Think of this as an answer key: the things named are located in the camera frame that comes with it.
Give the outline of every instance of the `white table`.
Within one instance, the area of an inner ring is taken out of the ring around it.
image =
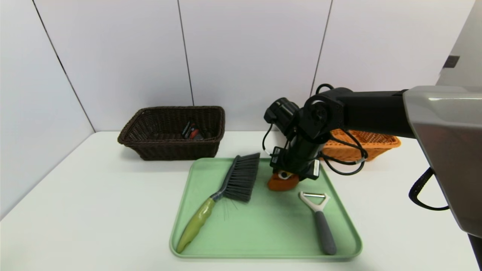
[[[226,132],[217,157],[262,151],[264,133]],[[403,139],[357,175],[327,170],[363,240],[358,257],[215,260],[180,259],[169,250],[192,161],[145,162],[117,143],[118,134],[89,137],[3,219],[1,271],[478,269],[450,211],[425,210],[408,199],[428,167],[415,140]],[[275,144],[284,145],[282,135],[271,133],[267,146]],[[420,198],[445,205],[435,180]]]

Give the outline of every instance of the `green brush handle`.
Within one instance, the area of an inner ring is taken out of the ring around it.
[[[186,246],[191,243],[192,240],[194,240],[196,235],[198,235],[199,230],[204,225],[204,223],[206,223],[206,220],[211,215],[214,204],[216,204],[216,202],[212,198],[208,198],[201,205],[201,207],[199,207],[198,211],[191,217],[191,220],[184,229],[181,239],[177,244],[176,251],[178,253],[183,252]]]

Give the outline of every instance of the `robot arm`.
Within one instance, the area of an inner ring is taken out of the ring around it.
[[[325,86],[330,90],[318,93]],[[270,165],[300,180],[318,177],[317,158],[333,129],[416,138],[454,218],[469,234],[476,255],[477,249],[482,253],[482,88],[355,93],[324,84],[302,108],[281,98],[264,118],[290,142],[289,148],[275,147]]]

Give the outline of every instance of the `orange wicker basket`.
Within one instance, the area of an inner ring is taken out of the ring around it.
[[[365,148],[365,150],[368,152],[367,161],[371,161],[385,151],[399,147],[402,144],[396,136],[392,135],[389,136],[354,130],[350,130],[350,133],[361,143],[363,148]],[[351,140],[351,138],[340,129],[333,130],[332,135],[345,142],[355,144],[355,142]],[[325,147],[323,148],[323,153],[342,161],[356,161],[362,157],[358,149],[340,144],[332,140],[328,141],[325,144]]]

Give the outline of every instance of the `black bristles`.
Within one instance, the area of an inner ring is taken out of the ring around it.
[[[259,153],[239,157],[229,176],[223,196],[242,202],[248,202],[253,192],[254,181],[258,173]]]

